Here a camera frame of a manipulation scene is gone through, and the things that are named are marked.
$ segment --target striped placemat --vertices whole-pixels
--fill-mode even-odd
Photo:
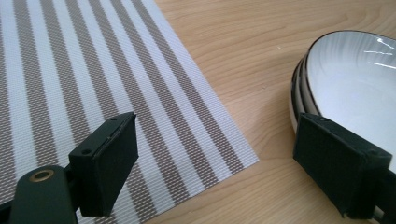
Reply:
[[[128,111],[138,163],[81,223],[143,222],[258,160],[152,0],[0,1],[0,203]]]

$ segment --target stacked bowls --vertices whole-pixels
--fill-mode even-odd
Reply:
[[[396,40],[356,31],[319,38],[291,82],[290,117],[331,119],[396,155]],[[396,172],[393,160],[389,169]]]

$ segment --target table surface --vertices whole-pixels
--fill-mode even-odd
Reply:
[[[292,158],[290,79],[320,36],[396,38],[395,0],[156,0],[260,162],[148,223],[366,223],[342,218]]]

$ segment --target wood grain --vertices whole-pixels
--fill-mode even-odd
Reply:
[[[148,223],[366,223],[342,218],[292,159],[290,79],[329,32],[396,38],[396,1],[156,2],[261,161]]]

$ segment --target gray and white stripe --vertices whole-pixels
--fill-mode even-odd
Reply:
[[[0,203],[131,110],[138,163],[112,216],[82,223],[144,222],[257,161],[152,0],[4,0],[0,28]]]

